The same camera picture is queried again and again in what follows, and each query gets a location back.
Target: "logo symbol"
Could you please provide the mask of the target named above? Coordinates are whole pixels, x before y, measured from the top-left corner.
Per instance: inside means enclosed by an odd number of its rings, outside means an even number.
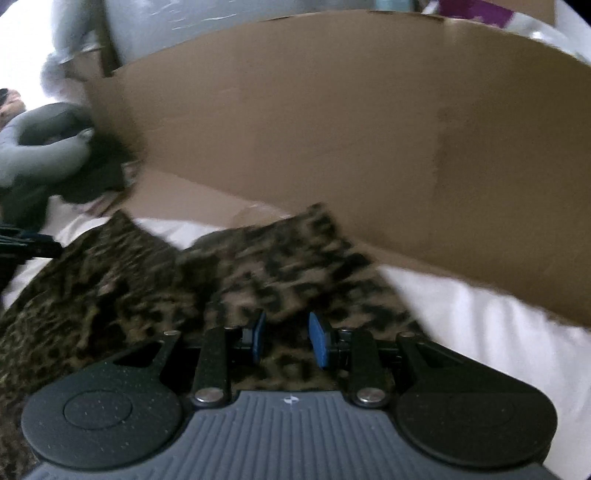
[[[283,401],[285,403],[287,403],[288,405],[295,405],[296,403],[298,403],[300,401],[300,399],[298,397],[290,395],[289,397],[284,398]]]

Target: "leopard print blanket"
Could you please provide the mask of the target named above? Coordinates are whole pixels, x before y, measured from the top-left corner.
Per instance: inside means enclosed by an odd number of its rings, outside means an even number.
[[[0,479],[35,465],[19,429],[39,388],[166,331],[188,338],[267,313],[272,345],[234,390],[332,390],[316,367],[306,317],[393,339],[418,329],[398,294],[347,241],[323,206],[269,226],[212,233],[178,251],[124,213],[78,237],[0,318]]]

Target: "cardboard box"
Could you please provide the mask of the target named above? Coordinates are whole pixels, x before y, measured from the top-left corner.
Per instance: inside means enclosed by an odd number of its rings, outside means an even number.
[[[145,158],[135,215],[228,226],[322,201],[382,260],[591,325],[590,83],[473,22],[347,11],[204,35],[88,90]]]

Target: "white bedsheet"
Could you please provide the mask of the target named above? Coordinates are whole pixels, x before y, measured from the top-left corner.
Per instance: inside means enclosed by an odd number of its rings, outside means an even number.
[[[67,245],[103,224],[52,199],[44,232]],[[191,222],[140,219],[138,224],[178,248],[219,228]],[[23,266],[3,295],[10,305],[46,265]],[[591,334],[550,322],[541,309],[449,278],[380,267],[432,338],[546,393],[558,412],[558,431],[546,467],[564,480],[591,474]]]

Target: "metal rivet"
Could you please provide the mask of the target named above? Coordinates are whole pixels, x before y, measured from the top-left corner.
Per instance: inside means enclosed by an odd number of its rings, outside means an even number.
[[[361,403],[366,405],[375,405],[384,401],[386,398],[386,392],[380,388],[362,388],[357,392],[357,398]]]
[[[201,403],[215,403],[223,399],[223,390],[218,387],[207,387],[197,390],[195,400]]]

